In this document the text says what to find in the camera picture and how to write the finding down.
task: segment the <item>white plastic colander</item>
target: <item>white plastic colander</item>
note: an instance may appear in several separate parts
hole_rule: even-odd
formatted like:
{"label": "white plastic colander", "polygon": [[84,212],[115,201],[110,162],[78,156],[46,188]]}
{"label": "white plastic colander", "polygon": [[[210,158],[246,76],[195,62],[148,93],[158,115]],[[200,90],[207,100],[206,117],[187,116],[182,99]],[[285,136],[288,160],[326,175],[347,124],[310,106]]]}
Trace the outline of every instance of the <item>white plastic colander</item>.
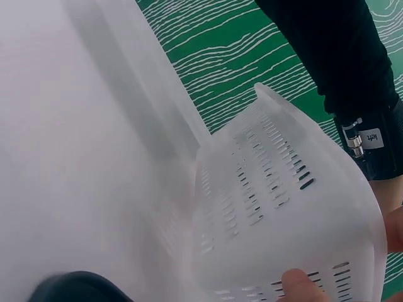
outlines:
{"label": "white plastic colander", "polygon": [[303,269],[332,301],[380,301],[387,244],[364,175],[268,87],[198,153],[193,272],[215,301],[276,301]]}

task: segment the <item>hand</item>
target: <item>hand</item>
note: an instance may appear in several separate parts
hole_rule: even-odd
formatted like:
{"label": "hand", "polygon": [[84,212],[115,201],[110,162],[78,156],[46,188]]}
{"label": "hand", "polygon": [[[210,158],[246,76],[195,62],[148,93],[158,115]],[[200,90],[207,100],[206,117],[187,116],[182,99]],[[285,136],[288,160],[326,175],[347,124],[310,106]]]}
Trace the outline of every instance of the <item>hand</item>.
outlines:
{"label": "hand", "polygon": [[[384,216],[389,252],[403,252],[403,208]],[[281,302],[331,302],[330,298],[300,269],[292,269],[282,277],[285,297]],[[387,302],[402,302],[403,292]]]}

